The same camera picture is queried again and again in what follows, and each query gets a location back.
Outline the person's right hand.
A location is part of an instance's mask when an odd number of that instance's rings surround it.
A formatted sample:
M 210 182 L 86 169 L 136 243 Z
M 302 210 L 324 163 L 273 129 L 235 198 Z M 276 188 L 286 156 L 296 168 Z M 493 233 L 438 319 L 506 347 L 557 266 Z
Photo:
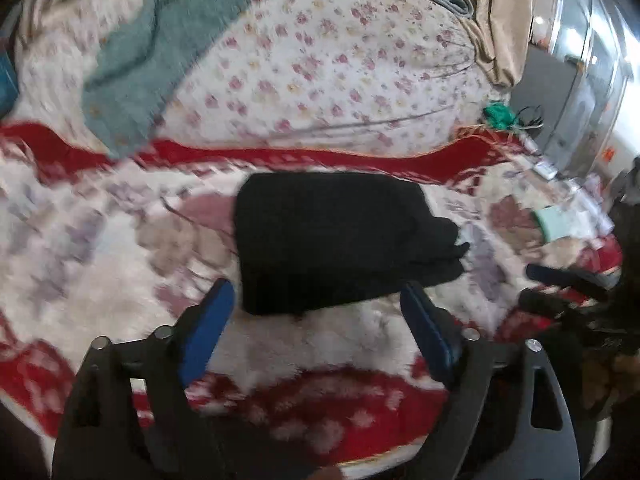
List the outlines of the person's right hand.
M 582 395 L 580 403 L 597 420 L 611 414 L 639 392 L 639 352 L 614 353 L 612 349 L 582 352 Z

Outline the person's left hand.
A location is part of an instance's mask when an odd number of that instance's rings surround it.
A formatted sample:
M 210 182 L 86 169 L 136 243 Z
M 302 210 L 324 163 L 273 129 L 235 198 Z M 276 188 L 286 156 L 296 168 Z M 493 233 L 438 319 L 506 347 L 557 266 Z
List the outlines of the person's left hand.
M 343 471 L 340 467 L 329 466 L 317 469 L 306 480 L 343 480 Z

